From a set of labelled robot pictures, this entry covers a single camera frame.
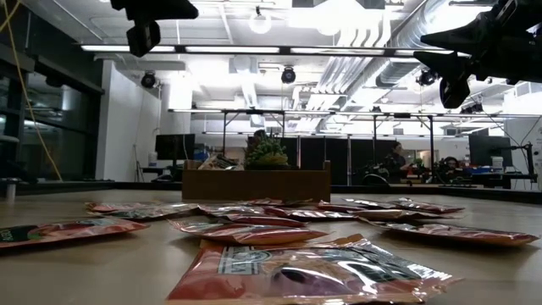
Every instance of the pipe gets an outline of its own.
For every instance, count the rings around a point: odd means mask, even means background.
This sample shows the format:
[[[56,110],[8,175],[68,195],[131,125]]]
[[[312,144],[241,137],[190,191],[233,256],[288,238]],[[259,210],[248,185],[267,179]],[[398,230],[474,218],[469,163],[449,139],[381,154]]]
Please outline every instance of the pipe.
[[[226,18],[226,12],[224,11],[224,4],[220,3],[218,5],[218,11],[220,11],[220,18],[222,19],[222,23],[224,23],[224,28],[226,29],[226,35],[228,36],[228,40],[230,41],[230,44],[234,44],[234,37],[231,35],[231,29],[230,25],[228,24],[228,19]]]

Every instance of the table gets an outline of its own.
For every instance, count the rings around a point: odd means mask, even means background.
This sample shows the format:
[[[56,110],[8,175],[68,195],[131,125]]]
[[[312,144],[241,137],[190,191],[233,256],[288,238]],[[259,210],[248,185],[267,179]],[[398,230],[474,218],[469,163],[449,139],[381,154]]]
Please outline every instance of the table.
[[[360,197],[355,195],[333,196]],[[397,195],[363,195],[394,199]],[[459,197],[411,196],[426,202],[463,206],[464,219],[450,224],[497,230],[542,232],[542,207]],[[179,191],[90,191],[18,197],[14,207],[0,202],[0,226],[27,225],[85,217],[82,203],[177,201]],[[173,230],[167,222],[133,234],[44,247],[40,251],[0,255],[2,304],[41,305],[162,305],[165,297],[198,252],[199,240]],[[456,250],[382,235],[379,228],[357,222],[317,223],[315,229],[334,231],[320,241],[362,233],[376,245],[403,258],[466,278],[428,305],[488,303],[536,304],[541,296],[541,241],[500,250]]]
[[[525,174],[473,174],[473,183],[482,184],[487,187],[502,187],[506,190],[512,188],[512,180],[531,180],[533,176]]]

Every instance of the product label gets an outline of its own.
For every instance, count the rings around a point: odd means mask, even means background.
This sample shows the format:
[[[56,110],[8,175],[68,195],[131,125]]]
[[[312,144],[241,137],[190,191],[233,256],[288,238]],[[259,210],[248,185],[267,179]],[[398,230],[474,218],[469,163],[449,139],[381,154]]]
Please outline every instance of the product label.
[[[254,251],[254,247],[225,247],[218,265],[220,275],[258,275],[260,263],[271,258],[267,251]]]

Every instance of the potted plant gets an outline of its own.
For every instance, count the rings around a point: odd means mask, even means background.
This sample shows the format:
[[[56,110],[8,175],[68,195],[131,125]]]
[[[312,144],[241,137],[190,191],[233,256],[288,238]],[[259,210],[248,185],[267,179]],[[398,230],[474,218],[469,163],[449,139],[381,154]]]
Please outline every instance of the potted plant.
[[[289,169],[288,157],[280,140],[263,137],[257,141],[247,141],[245,150],[245,169],[248,170],[282,170]]]

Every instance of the green plant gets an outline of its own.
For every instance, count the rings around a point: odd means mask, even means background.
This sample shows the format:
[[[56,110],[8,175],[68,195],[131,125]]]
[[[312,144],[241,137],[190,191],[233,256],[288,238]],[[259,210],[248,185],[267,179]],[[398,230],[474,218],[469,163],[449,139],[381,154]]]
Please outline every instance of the green plant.
[[[245,150],[245,165],[287,165],[288,157],[284,153],[285,147],[280,145],[279,139],[264,137],[252,143],[247,142]]]

